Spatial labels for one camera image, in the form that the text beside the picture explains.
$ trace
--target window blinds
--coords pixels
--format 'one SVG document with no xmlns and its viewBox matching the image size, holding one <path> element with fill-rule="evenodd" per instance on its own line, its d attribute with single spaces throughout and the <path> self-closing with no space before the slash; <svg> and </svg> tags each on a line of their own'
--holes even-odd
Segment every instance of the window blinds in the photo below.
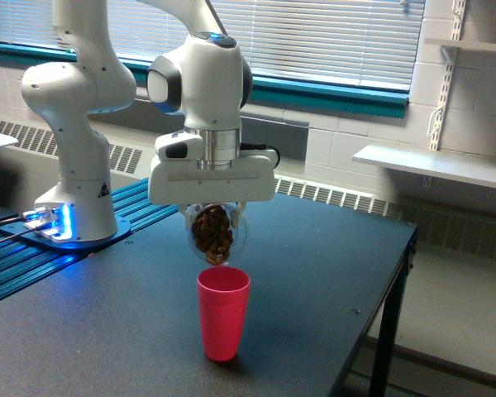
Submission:
<svg viewBox="0 0 496 397">
<path fill-rule="evenodd" d="M 254 74 L 406 91 L 424 2 L 212 0 Z M 137 0 L 108 0 L 108 16 L 122 58 L 153 60 L 187 35 L 181 22 Z M 53 32 L 50 0 L 0 0 L 0 42 L 66 47 Z"/>
</svg>

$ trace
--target warning sticker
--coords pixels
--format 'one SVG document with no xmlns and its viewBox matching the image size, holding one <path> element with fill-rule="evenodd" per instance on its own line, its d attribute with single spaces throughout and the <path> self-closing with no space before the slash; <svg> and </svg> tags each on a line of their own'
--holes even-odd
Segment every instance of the warning sticker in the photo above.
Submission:
<svg viewBox="0 0 496 397">
<path fill-rule="evenodd" d="M 100 199 L 101 197 L 108 196 L 109 194 L 110 194 L 110 190 L 108 190 L 107 182 L 103 182 L 103 186 L 101 187 L 101 191 L 98 194 L 98 199 Z"/>
</svg>

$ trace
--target cinder block wall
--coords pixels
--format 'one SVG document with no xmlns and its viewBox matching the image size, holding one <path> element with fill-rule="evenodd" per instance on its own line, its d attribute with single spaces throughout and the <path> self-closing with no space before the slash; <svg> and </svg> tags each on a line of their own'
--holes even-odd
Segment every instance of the cinder block wall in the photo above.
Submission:
<svg viewBox="0 0 496 397">
<path fill-rule="evenodd" d="M 496 42 L 496 0 L 469 0 L 468 4 L 463 38 Z M 424 39 L 450 38 L 453 23 L 451 1 L 427 0 L 410 104 L 403 120 L 252 103 L 245 109 L 250 117 L 245 122 L 248 139 L 265 137 L 293 153 L 295 166 L 288 167 L 285 162 L 281 168 L 289 175 L 364 190 L 387 199 L 408 195 L 496 213 L 496 189 L 441 179 L 434 179 L 432 187 L 426 189 L 419 175 L 351 160 L 359 149 L 377 141 L 428 146 L 428 118 L 439 98 L 444 60 L 439 46 L 424 44 Z M 461 51 L 457 64 L 441 148 L 496 158 L 496 54 Z M 23 72 L 20 65 L 0 64 L 0 116 L 17 122 L 40 122 L 22 100 Z M 158 134 L 181 126 L 180 120 L 169 122 L 146 103 L 95 120 L 112 124 L 107 134 L 142 144 L 151 144 Z"/>
<path fill-rule="evenodd" d="M 450 1 L 427 0 L 406 118 L 334 114 L 324 126 L 311 124 L 305 166 L 308 177 L 496 213 L 495 189 L 439 179 L 424 189 L 418 176 L 351 161 L 360 148 L 377 141 L 428 147 L 427 123 L 439 98 L 445 66 L 439 46 L 424 44 L 424 39 L 450 39 L 453 24 Z M 463 32 L 465 40 L 496 42 L 496 1 L 469 0 Z M 496 54 L 460 51 L 441 148 L 496 158 Z"/>
</svg>

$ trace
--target teal window frame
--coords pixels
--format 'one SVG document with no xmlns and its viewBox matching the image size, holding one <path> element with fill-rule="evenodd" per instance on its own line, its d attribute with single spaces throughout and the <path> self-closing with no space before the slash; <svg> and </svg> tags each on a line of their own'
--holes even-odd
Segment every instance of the teal window frame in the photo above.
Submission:
<svg viewBox="0 0 496 397">
<path fill-rule="evenodd" d="M 76 61 L 73 52 L 26 45 L 0 44 L 0 62 L 38 65 L 47 60 Z M 146 81 L 150 62 L 122 60 L 138 83 Z M 316 111 L 337 111 L 381 117 L 404 118 L 408 107 L 408 93 L 354 88 L 295 80 L 254 76 L 252 102 L 271 106 L 297 106 Z"/>
</svg>

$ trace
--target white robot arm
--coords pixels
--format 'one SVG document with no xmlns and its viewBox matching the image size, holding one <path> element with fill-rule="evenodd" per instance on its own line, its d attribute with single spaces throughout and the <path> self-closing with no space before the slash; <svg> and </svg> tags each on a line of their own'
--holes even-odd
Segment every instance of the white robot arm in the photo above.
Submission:
<svg viewBox="0 0 496 397">
<path fill-rule="evenodd" d="M 53 0 L 53 22 L 78 60 L 29 68 L 22 80 L 26 103 L 50 125 L 59 148 L 59 183 L 36 206 L 60 213 L 61 222 L 42 232 L 54 242 L 96 241 L 113 235 L 117 223 L 108 142 L 90 128 L 88 114 L 126 108 L 136 95 L 136 82 L 112 48 L 107 0 Z"/>
<path fill-rule="evenodd" d="M 241 150 L 240 109 L 251 72 L 207 0 L 141 0 L 177 17 L 189 31 L 182 46 L 151 65 L 147 89 L 166 113 L 185 115 L 184 131 L 161 136 L 151 164 L 153 203 L 239 203 L 274 196 L 273 150 Z"/>
</svg>

